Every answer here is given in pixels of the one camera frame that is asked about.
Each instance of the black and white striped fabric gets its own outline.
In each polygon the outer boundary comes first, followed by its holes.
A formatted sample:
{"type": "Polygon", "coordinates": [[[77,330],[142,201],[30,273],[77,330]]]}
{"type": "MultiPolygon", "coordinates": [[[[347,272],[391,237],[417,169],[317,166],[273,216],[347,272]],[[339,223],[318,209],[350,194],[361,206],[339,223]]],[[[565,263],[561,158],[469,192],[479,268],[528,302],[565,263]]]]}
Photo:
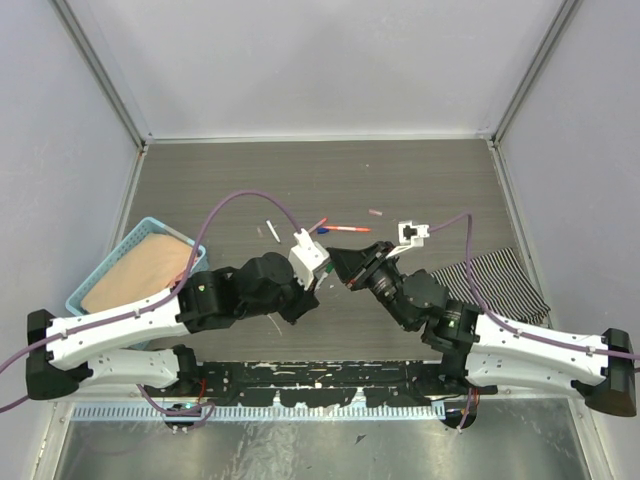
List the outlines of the black and white striped fabric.
{"type": "MultiPolygon", "coordinates": [[[[533,288],[511,248],[503,248],[471,261],[478,290],[491,310],[524,323],[539,325],[550,308],[533,288]]],[[[451,290],[456,300],[477,303],[471,296],[464,262],[431,272],[451,290]]]]}

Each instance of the metal floor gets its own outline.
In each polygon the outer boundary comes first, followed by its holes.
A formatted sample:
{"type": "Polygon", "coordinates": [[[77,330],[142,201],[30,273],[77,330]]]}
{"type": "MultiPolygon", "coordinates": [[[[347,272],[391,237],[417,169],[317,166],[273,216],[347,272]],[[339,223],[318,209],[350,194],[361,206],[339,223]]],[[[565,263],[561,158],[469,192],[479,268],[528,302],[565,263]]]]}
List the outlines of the metal floor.
{"type": "MultiPolygon", "coordinates": [[[[333,224],[363,225],[370,234],[334,232],[325,246],[362,248],[397,243],[397,222],[432,225],[471,210],[474,253],[515,246],[502,190],[481,140],[151,145],[127,231],[151,215],[195,238],[209,210],[234,190],[267,191],[309,228],[328,216],[333,224]],[[370,208],[382,217],[368,214],[370,208]]],[[[425,248],[402,257],[401,271],[432,270],[463,260],[466,226],[434,235],[425,248]]],[[[240,267],[253,256],[285,256],[293,229],[268,201],[242,197],[223,209],[204,242],[212,268],[240,267]],[[283,240],[268,232],[271,219],[283,240]],[[261,238],[257,228],[263,232],[261,238]]],[[[436,359],[439,354],[403,332],[369,292],[350,293],[332,275],[318,292],[320,307],[291,326],[274,315],[236,322],[229,330],[153,342],[185,343],[201,360],[436,359]]]]}
{"type": "Polygon", "coordinates": [[[483,399],[462,435],[432,421],[74,422],[56,480],[583,480],[567,402],[483,399]]]}

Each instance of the pen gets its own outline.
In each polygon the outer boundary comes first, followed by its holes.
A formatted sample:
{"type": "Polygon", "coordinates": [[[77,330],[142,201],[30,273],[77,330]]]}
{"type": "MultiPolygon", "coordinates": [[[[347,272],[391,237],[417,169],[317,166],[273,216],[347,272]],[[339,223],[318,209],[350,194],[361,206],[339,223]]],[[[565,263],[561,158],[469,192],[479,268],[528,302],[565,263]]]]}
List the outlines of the pen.
{"type": "Polygon", "coordinates": [[[278,236],[278,234],[276,233],[276,229],[273,228],[273,225],[271,224],[271,220],[267,220],[267,227],[269,227],[269,230],[271,230],[271,235],[273,235],[273,238],[276,239],[276,242],[278,243],[282,243],[280,241],[280,237],[278,236]]]}
{"type": "Polygon", "coordinates": [[[343,226],[336,226],[336,225],[324,225],[323,228],[326,228],[327,230],[338,230],[340,232],[366,233],[371,231],[371,229],[368,227],[343,227],[343,226]]]}

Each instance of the blue plastic basket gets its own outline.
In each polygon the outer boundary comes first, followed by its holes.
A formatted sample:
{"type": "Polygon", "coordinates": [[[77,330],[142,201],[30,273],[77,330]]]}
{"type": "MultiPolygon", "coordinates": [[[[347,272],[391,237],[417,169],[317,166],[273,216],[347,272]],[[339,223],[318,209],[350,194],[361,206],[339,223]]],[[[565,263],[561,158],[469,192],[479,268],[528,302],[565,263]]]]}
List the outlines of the blue plastic basket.
{"type": "MultiPolygon", "coordinates": [[[[164,223],[156,220],[153,217],[143,218],[136,228],[131,230],[122,242],[104,259],[104,261],[96,268],[89,277],[82,282],[75,292],[67,299],[65,307],[74,316],[87,315],[87,311],[82,308],[82,300],[89,293],[89,291],[95,286],[98,281],[105,276],[105,274],[113,267],[118,260],[129,252],[133,247],[138,245],[146,236],[151,233],[162,233],[165,235],[171,235],[178,240],[193,246],[194,241],[189,237],[181,234],[173,228],[165,225],[164,223]]],[[[209,269],[209,262],[207,261],[207,249],[202,245],[198,247],[199,258],[191,268],[191,273],[200,272],[202,270],[209,269]]],[[[144,348],[146,344],[137,344],[136,348],[144,348]]]]}

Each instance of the small white object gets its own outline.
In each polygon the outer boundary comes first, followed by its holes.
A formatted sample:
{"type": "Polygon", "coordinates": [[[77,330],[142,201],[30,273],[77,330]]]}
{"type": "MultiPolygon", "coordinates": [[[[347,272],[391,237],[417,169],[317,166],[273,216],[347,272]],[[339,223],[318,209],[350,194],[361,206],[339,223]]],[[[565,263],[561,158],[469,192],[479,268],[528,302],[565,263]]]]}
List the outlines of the small white object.
{"type": "Polygon", "coordinates": [[[395,257],[412,248],[424,247],[424,239],[429,238],[429,225],[414,225],[412,220],[398,223],[398,245],[387,258],[395,257]]]}
{"type": "Polygon", "coordinates": [[[296,245],[289,251],[289,263],[300,284],[308,290],[324,272],[329,263],[329,253],[318,242],[314,242],[304,228],[293,236],[296,245]]]}
{"type": "Polygon", "coordinates": [[[318,290],[320,290],[320,285],[322,285],[324,283],[324,281],[327,279],[327,277],[329,276],[329,274],[327,272],[324,272],[321,276],[320,276],[320,280],[318,280],[318,283],[316,284],[316,292],[318,290]]]}
{"type": "Polygon", "coordinates": [[[267,220],[267,227],[269,227],[269,230],[271,230],[271,235],[273,235],[273,238],[276,239],[276,242],[278,243],[282,243],[280,241],[280,237],[278,236],[276,229],[274,228],[273,224],[271,223],[271,220],[267,220]]]}

